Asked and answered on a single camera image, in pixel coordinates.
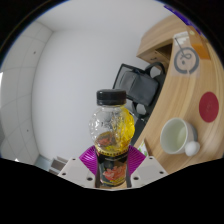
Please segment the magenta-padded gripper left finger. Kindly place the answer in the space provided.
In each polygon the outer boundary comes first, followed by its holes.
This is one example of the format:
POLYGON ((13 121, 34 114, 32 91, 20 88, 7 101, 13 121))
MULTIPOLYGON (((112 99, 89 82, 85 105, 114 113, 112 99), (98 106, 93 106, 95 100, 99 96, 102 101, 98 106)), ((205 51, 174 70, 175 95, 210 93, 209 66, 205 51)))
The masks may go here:
POLYGON ((95 147, 91 146, 77 158, 71 158, 58 176, 84 188, 95 187, 98 165, 95 147))

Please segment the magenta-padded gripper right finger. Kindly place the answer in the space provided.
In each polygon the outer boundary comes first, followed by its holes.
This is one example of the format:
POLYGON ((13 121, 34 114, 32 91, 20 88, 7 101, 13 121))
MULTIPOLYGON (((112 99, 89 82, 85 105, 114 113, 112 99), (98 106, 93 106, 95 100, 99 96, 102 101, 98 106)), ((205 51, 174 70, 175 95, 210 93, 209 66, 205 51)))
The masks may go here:
POLYGON ((127 160, 127 186, 140 188, 157 181, 168 173, 153 156, 145 156, 133 146, 129 147, 127 160))

